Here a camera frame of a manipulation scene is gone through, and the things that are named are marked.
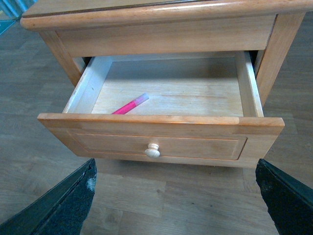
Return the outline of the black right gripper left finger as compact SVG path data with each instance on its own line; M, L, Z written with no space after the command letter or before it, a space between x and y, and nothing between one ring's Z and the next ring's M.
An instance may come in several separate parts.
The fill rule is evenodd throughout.
M78 235L95 195L97 168L90 159L0 226L2 235Z

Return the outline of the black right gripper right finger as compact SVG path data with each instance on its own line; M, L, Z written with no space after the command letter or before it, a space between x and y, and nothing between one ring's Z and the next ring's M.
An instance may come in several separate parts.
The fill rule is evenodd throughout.
M264 159L257 163L256 182L280 235L313 233L313 189Z

